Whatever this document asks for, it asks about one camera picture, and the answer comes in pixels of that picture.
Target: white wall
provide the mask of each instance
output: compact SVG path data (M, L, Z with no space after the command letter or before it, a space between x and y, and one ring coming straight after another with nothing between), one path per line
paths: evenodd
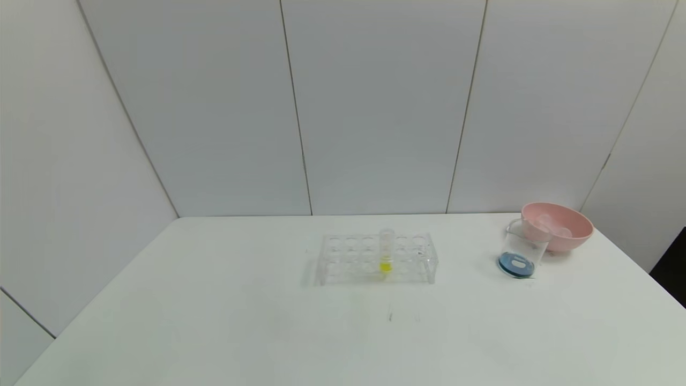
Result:
M490 0L450 212L581 208L675 0Z
M77 4L1 18L2 284L59 334L176 214Z
M82 0L181 216L310 214L278 0Z
M485 0L283 0L314 214L442 213Z
M12 386L52 343L53 339L9 297L0 295L2 307L2 386Z
M650 271L686 226L686 1L583 213Z

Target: clear cup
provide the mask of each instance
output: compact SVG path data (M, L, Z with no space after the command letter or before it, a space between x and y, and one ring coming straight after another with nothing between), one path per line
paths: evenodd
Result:
M553 238L552 233L544 225L534 226L521 219L513 220L506 232L498 266L517 279L531 277Z

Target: plastic bowl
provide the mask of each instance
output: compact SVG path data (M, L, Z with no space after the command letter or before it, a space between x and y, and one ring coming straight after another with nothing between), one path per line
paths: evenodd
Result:
M566 252L579 247L593 234L593 224L583 214L574 209L553 203L529 203L521 208L521 217L536 226L542 214L551 217L554 223L570 230L571 237L553 235L548 243L548 251Z

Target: white table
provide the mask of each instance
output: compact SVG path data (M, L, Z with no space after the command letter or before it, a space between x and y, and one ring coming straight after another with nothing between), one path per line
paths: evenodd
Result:
M686 310L598 231L505 276L515 217L177 220L17 385L686 385ZM383 227L431 234L434 285L313 285L322 235Z

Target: yellow liquid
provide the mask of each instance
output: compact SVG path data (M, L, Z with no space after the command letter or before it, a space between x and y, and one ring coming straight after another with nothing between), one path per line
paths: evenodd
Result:
M393 270L393 266L390 263L390 256L381 257L381 264L379 264L379 269L383 273L389 273Z

